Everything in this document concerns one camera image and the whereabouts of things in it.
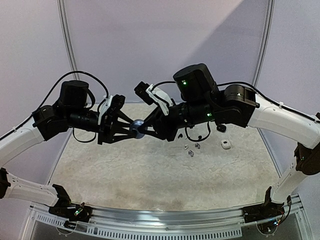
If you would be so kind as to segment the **blue-grey earbud charging case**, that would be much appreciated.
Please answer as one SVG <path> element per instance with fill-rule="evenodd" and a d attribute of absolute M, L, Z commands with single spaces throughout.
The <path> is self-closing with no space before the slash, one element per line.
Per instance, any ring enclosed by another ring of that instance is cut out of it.
<path fill-rule="evenodd" d="M 142 126 L 144 121 L 142 119 L 134 120 L 129 127 L 129 130 L 135 134 L 136 139 L 141 139 L 144 137 L 144 134 L 139 131 L 139 127 Z"/>

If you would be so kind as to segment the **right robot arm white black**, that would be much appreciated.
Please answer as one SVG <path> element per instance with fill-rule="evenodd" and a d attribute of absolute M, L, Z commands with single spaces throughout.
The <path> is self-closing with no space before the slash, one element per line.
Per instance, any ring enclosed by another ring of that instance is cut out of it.
<path fill-rule="evenodd" d="M 142 134 L 173 141 L 178 129 L 202 123 L 233 124 L 264 129 L 297 142 L 293 163 L 259 206 L 262 218 L 269 218 L 307 177 L 320 171 L 320 117 L 311 116 L 269 99 L 245 82 L 231 82 L 224 89 L 217 84 L 204 63 L 187 66 L 173 75 L 182 103 L 173 100 L 158 84 L 139 83 L 134 91 L 156 109 L 138 128 Z"/>

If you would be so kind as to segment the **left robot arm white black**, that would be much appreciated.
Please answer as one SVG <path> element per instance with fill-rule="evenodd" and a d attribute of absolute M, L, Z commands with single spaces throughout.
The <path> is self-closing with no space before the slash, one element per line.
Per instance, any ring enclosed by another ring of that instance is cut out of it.
<path fill-rule="evenodd" d="M 87 106 L 88 98 L 95 103 L 95 96 L 87 82 L 64 81 L 54 104 L 40 104 L 19 126 L 0 138 L 1 198 L 43 204 L 55 208 L 63 217 L 70 217 L 74 213 L 74 205 L 61 185 L 41 185 L 18 178 L 9 173 L 4 165 L 25 150 L 67 132 L 68 129 L 93 132 L 100 145 L 136 137 L 137 132 L 130 130 L 132 120 L 121 112 L 125 103 L 123 95 L 107 98 L 107 104 L 99 112 Z"/>

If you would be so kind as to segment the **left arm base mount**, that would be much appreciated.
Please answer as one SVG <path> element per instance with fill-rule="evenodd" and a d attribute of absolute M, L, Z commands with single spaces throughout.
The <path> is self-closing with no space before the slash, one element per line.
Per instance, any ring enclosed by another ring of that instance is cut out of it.
<path fill-rule="evenodd" d="M 56 190 L 58 200 L 54 206 L 49 207 L 50 214 L 66 218 L 69 222 L 89 223 L 93 213 L 92 207 L 84 202 L 81 204 L 72 203 L 63 186 L 53 184 L 52 187 Z"/>

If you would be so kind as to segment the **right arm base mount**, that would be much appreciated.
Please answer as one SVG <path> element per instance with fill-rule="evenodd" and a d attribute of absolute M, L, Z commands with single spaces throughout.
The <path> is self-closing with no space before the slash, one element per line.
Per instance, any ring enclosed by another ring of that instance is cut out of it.
<path fill-rule="evenodd" d="M 288 195 L 286 198 L 286 203 L 289 207 L 286 214 L 284 203 L 272 202 L 271 190 L 271 186 L 266 190 L 263 203 L 245 206 L 241 209 L 245 223 L 268 220 L 257 224 L 258 230 L 263 234 L 266 234 L 269 230 L 276 230 L 288 218 L 291 212 L 291 196 Z"/>

